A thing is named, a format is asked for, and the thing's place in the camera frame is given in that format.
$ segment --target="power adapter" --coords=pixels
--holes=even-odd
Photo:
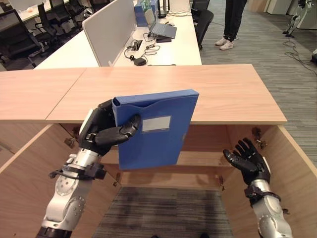
[[[137,59],[133,59],[133,63],[136,65],[136,66],[143,66],[145,65],[147,62],[144,58],[137,58]]]

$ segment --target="wooden tabletop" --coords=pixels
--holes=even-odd
[[[0,120],[44,121],[84,68],[0,73]]]
[[[115,96],[183,89],[200,93],[192,124],[287,121],[251,64],[88,68],[47,120],[82,122],[89,109]]]

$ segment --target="office desk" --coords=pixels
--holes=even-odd
[[[20,18],[22,21],[27,21],[33,17],[36,17],[39,15],[39,11],[38,11],[38,6],[33,6],[33,11],[32,12],[27,12],[27,10],[24,10],[22,12],[18,12]],[[49,11],[51,9],[51,5],[50,5],[50,1],[46,0],[46,2],[44,3],[44,9],[45,11]]]
[[[285,218],[293,236],[314,237],[317,169],[282,126],[286,118],[250,64],[0,73],[0,104],[5,105],[0,107],[0,237],[34,237],[53,195],[55,179],[48,173],[77,152],[77,143],[71,149],[64,141],[88,109],[114,96],[189,88],[200,95],[177,164],[121,171],[113,147],[101,160],[106,178],[93,182],[74,237],[92,236],[121,186],[220,191],[234,236],[257,237],[241,173],[222,155],[245,136],[257,146],[254,127],[267,144],[259,150],[270,165],[272,191],[290,211]],[[116,187],[111,176],[119,180]]]
[[[189,2],[186,0],[177,0],[178,9],[180,5],[183,9],[190,11]],[[160,43],[161,48],[157,55],[148,56],[148,64],[152,65],[201,65],[200,52],[198,49],[197,38],[194,23],[191,16],[173,17],[160,19],[161,23],[167,21],[173,22],[177,27],[176,38],[172,42]],[[129,46],[133,39],[143,40],[143,34],[148,32],[148,27],[137,27],[136,31],[128,39],[126,46]],[[146,43],[143,41],[138,52],[132,52],[136,57],[140,57],[145,49]],[[127,59],[123,53],[120,53],[114,66],[135,66],[133,62]],[[54,52],[50,57],[39,64],[36,69],[45,68],[68,68],[68,67],[97,67],[98,63],[94,57],[84,31],[67,42],[63,47]]]

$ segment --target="white sneaker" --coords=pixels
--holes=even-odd
[[[216,46],[223,46],[224,44],[226,44],[227,40],[223,37],[221,40],[217,41],[215,43]]]
[[[226,51],[233,48],[233,42],[227,41],[226,44],[220,47],[222,51]]]

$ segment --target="black pants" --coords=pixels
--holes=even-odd
[[[236,38],[246,3],[247,0],[226,0],[225,39],[233,41]]]

